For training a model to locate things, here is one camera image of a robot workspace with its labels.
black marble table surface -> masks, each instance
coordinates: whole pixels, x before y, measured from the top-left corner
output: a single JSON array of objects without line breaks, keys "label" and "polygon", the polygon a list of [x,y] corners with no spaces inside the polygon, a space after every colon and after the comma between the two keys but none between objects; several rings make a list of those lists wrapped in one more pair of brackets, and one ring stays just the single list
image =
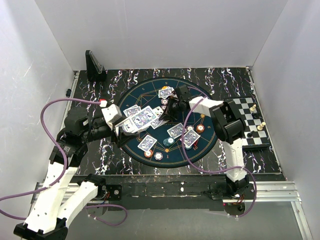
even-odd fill
[{"label": "black marble table surface", "polygon": [[[74,97],[97,101],[106,99],[115,104],[132,86],[144,80],[157,77],[176,77],[191,81],[211,94],[214,100],[233,97],[252,97],[252,83],[246,69],[235,68],[165,68],[165,69],[120,69],[108,70],[107,81],[88,82],[86,71],[80,71]],[[92,116],[96,106],[73,103],[73,106],[87,108]],[[91,142],[88,153],[84,156],[77,175],[189,175],[202,174],[190,166],[178,168],[156,168],[144,165],[118,149],[110,139]],[[258,151],[244,151],[244,163],[253,173],[280,173],[273,147]],[[212,150],[197,166],[208,171],[226,168],[226,157],[221,142],[218,140]]]}]

playing card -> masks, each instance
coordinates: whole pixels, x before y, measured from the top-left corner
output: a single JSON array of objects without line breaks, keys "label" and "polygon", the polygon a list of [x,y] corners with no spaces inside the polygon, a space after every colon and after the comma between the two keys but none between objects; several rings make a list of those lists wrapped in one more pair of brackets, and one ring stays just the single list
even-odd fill
[{"label": "playing card", "polygon": [[193,129],[188,131],[184,136],[184,144],[187,147],[190,147],[192,144],[194,144],[198,139],[200,138],[200,135],[197,134]]},{"label": "playing card", "polygon": [[174,89],[172,87],[167,87],[165,89],[160,89],[159,93],[158,93],[158,97],[166,99],[167,97],[172,95],[173,91],[174,91]]},{"label": "playing card", "polygon": [[162,124],[162,122],[163,120],[159,120],[159,118],[157,117],[155,120],[151,121],[150,124],[153,129],[156,129],[160,126],[160,124]]},{"label": "playing card", "polygon": [[141,111],[141,107],[139,107],[138,105],[134,105],[130,108],[127,108],[125,110],[123,110],[123,113],[126,117],[130,117],[132,115],[135,115],[136,113]]},{"label": "playing card", "polygon": [[147,152],[153,147],[153,145],[155,145],[156,142],[157,142],[157,139],[153,138],[148,134],[147,136],[145,136],[142,142],[140,142],[140,144],[138,145],[138,148],[141,149],[142,151]]},{"label": "playing card", "polygon": [[156,119],[157,116],[154,114],[150,106],[145,107],[140,112],[138,112],[136,115],[133,115],[132,117],[133,124],[138,128],[145,128],[148,127],[147,124],[149,124],[152,120]]},{"label": "playing card", "polygon": [[170,129],[168,129],[167,132],[170,135],[170,137],[176,139],[177,137],[180,137],[182,135],[182,129],[183,129],[183,125],[182,123],[179,123],[171,127]]},{"label": "playing card", "polygon": [[155,113],[157,117],[160,117],[164,113],[160,106],[157,106],[156,108],[152,109],[152,111]]},{"label": "playing card", "polygon": [[123,130],[126,131],[127,133],[132,133],[133,130],[135,129],[135,126],[132,122],[131,118],[127,118],[121,125],[117,125],[117,127],[122,126]]}]

dark blue circular mat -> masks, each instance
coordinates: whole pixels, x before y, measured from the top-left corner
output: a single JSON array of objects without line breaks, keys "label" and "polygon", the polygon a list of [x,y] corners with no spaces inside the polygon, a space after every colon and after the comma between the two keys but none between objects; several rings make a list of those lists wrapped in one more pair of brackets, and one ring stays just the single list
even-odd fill
[{"label": "dark blue circular mat", "polygon": [[[141,109],[147,106],[150,106],[152,109],[154,109],[162,105],[162,98],[158,97],[158,92],[163,86],[168,86],[175,89],[183,84],[186,84],[188,87],[197,88],[210,97],[209,93],[202,87],[184,79],[173,77],[153,78],[143,81],[129,89],[124,93],[117,105],[120,107],[121,112],[132,107],[133,105],[138,105],[141,107]],[[201,95],[201,93],[195,89],[190,89],[189,91],[193,95]],[[141,132],[139,137],[130,140],[125,146],[122,147],[122,149],[133,159],[152,167],[177,168],[188,165],[188,161],[183,155],[180,137],[177,137],[174,140],[174,144],[170,147],[165,147],[163,144],[164,139],[170,137],[167,133],[167,130],[176,124],[183,124],[187,114],[188,111],[182,112],[179,115],[178,120],[171,120],[156,129],[153,129],[150,126],[146,131]],[[200,133],[201,137],[198,140],[197,149],[192,147],[191,149],[186,150],[188,157],[193,163],[203,158],[213,148],[218,139],[211,118],[199,113],[192,113],[188,119],[187,126],[193,125],[194,130],[196,130],[196,127],[199,124],[204,125],[205,130],[203,133]],[[144,151],[138,148],[139,143],[147,134],[157,139],[157,142],[151,148],[153,151],[153,156],[150,158],[145,157]],[[162,153],[163,155],[163,158],[160,161],[154,158],[155,153],[157,152]]]}]

black chess piece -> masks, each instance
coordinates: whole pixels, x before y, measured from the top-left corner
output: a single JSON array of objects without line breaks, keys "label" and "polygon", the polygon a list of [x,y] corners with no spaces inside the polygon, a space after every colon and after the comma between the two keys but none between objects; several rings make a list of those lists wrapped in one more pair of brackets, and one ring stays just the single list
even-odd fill
[{"label": "black chess piece", "polygon": [[254,134],[254,132],[255,132],[255,131],[251,131],[251,132],[249,132],[246,136],[247,136],[248,138],[251,138],[252,135]]},{"label": "black chess piece", "polygon": [[256,113],[256,112],[252,113],[252,117],[253,117],[254,119],[259,119],[259,115],[258,115],[258,113]]}]

chess piece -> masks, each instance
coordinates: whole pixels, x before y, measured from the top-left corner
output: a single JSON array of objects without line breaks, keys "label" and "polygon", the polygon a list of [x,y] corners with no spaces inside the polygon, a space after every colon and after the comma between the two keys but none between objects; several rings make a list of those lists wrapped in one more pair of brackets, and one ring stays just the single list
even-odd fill
[{"label": "chess piece", "polygon": [[256,110],[257,104],[253,104],[252,107],[250,107],[250,111],[254,112]]},{"label": "chess piece", "polygon": [[265,125],[266,125],[266,123],[263,121],[259,126],[256,127],[256,129],[258,129],[258,131],[262,131],[262,129],[264,129]]},{"label": "chess piece", "polygon": [[251,131],[251,132],[249,132],[246,136],[247,136],[248,138],[251,138],[252,135],[254,134],[254,132],[255,132],[255,131]]},{"label": "chess piece", "polygon": [[252,117],[254,119],[259,119],[258,113],[256,113],[256,112],[252,113]]}]

